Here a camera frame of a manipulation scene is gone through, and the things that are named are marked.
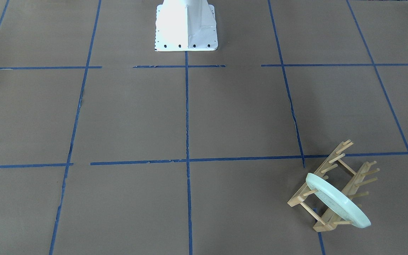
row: white metal bracket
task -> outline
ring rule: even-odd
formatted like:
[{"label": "white metal bracket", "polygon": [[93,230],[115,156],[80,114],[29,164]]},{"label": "white metal bracket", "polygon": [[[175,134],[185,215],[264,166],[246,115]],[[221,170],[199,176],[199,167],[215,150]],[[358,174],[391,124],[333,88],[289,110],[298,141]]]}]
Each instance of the white metal bracket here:
[{"label": "white metal bracket", "polygon": [[155,25],[156,51],[217,50],[215,8],[207,0],[164,0]]}]

